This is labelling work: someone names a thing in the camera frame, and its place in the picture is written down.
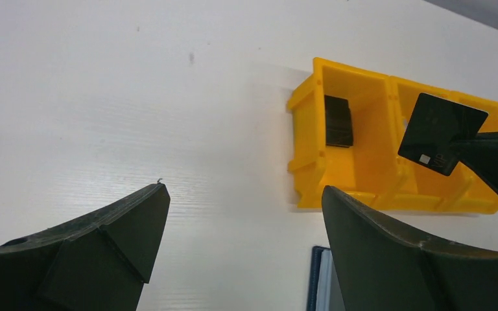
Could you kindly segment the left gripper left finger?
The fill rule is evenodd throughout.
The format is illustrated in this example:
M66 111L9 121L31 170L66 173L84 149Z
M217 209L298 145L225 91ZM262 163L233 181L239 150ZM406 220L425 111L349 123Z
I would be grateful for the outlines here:
M0 246L0 310L135 310L171 198L153 183Z

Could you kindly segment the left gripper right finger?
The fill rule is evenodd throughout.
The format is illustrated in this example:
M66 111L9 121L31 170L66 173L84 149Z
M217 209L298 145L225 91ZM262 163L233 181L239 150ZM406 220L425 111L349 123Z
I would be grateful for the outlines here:
M498 251L427 233L332 186L322 213L346 310L498 310Z

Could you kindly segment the blue card holder wallet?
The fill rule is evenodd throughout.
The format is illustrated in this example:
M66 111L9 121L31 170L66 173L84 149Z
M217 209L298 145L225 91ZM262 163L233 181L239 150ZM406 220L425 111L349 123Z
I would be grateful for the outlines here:
M313 246L306 311L345 311L332 252L329 248Z

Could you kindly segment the black VIP card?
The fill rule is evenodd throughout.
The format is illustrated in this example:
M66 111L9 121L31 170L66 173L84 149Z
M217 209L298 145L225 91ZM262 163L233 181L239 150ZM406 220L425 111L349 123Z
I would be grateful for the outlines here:
M450 176L459 162L450 144L474 138L487 118L486 111L420 93L398 155L443 176Z

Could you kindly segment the black cards stack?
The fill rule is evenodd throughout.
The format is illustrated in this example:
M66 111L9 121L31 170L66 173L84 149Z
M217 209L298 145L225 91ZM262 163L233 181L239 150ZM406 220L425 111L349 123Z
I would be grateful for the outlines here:
M324 96L326 145L341 148L353 146L353 128L348 100Z

